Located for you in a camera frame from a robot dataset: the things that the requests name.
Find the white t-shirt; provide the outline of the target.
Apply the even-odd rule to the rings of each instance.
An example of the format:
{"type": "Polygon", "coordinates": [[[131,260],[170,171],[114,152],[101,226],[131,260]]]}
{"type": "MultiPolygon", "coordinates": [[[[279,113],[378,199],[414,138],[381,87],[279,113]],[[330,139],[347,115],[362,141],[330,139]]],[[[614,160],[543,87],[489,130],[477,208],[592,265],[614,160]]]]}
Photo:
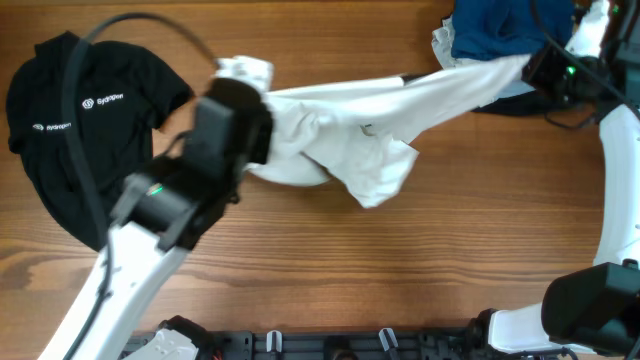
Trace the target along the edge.
{"type": "Polygon", "coordinates": [[[527,55],[440,70],[261,93],[274,119],[268,163],[248,171],[269,182],[318,186],[335,178],[364,208],[399,193],[424,131],[489,101],[522,73],[527,55]]]}

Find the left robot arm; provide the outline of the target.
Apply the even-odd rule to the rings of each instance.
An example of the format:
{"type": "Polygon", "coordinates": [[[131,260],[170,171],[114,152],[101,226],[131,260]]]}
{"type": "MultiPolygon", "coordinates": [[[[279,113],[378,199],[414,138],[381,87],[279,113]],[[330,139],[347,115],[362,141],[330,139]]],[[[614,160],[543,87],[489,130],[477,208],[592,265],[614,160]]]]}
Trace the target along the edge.
{"type": "Polygon", "coordinates": [[[107,246],[42,358],[119,356],[159,289],[238,202],[246,166],[266,161],[273,120],[263,93],[248,78],[216,78],[181,154],[158,156],[126,179],[107,246]]]}

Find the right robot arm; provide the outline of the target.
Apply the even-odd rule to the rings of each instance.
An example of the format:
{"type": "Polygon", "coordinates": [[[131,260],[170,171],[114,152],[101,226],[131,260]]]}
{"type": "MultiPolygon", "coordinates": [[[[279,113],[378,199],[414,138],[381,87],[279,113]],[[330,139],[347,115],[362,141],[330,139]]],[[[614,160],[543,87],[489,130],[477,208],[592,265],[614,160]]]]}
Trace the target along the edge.
{"type": "Polygon", "coordinates": [[[490,313],[487,347],[515,358],[639,356],[639,4],[594,1],[566,46],[513,60],[554,100],[593,101],[605,159],[600,243],[590,267],[554,280],[543,300],[490,313]]]}

